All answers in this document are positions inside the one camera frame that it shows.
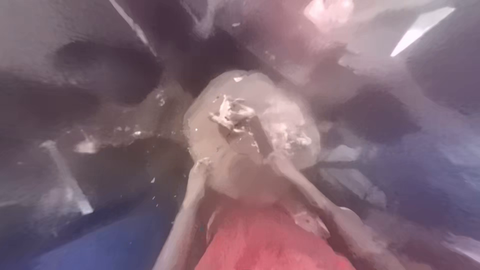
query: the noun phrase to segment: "red shirt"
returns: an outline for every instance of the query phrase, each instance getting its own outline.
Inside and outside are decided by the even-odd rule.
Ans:
[[[324,239],[274,207],[224,213],[195,269],[355,270]]]

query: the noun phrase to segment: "bright light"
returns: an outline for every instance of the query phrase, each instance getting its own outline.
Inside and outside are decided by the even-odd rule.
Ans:
[[[445,7],[420,15],[412,24],[410,29],[403,35],[402,39],[399,41],[390,56],[394,57],[401,53],[413,42],[415,42],[415,40],[419,39],[448,15],[450,15],[450,13],[452,13],[454,10],[455,8]]]

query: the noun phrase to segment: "hand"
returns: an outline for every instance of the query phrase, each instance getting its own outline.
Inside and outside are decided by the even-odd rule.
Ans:
[[[205,182],[208,177],[210,164],[210,159],[204,158],[197,161],[190,170],[183,207],[193,206],[205,196]]]

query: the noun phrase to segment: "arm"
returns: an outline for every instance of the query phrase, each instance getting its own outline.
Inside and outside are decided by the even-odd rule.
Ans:
[[[205,195],[208,166],[209,160],[202,159],[190,170],[185,199],[153,270],[183,270],[185,268],[194,238],[198,206]]]
[[[374,232],[353,211],[332,203],[287,158],[273,153],[268,159],[277,173],[289,179],[319,209],[330,233],[345,242],[353,259],[366,263],[367,269],[405,270],[384,243],[375,241]]]

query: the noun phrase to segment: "person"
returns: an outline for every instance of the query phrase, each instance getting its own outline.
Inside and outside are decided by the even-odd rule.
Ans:
[[[291,194],[300,194],[315,209],[326,231],[343,243],[358,270],[405,270],[353,211],[332,203],[285,156],[273,152],[265,162],[292,183]],[[197,216],[204,203],[216,205],[216,209],[200,227],[206,226],[208,246],[196,270],[355,269],[348,259],[334,252],[325,236],[297,222],[288,209],[290,203],[280,200],[274,205],[252,206],[233,199],[205,198],[209,168],[210,161],[205,158],[191,169],[185,199],[154,270],[187,268]],[[297,205],[303,201],[295,195],[291,198]]]

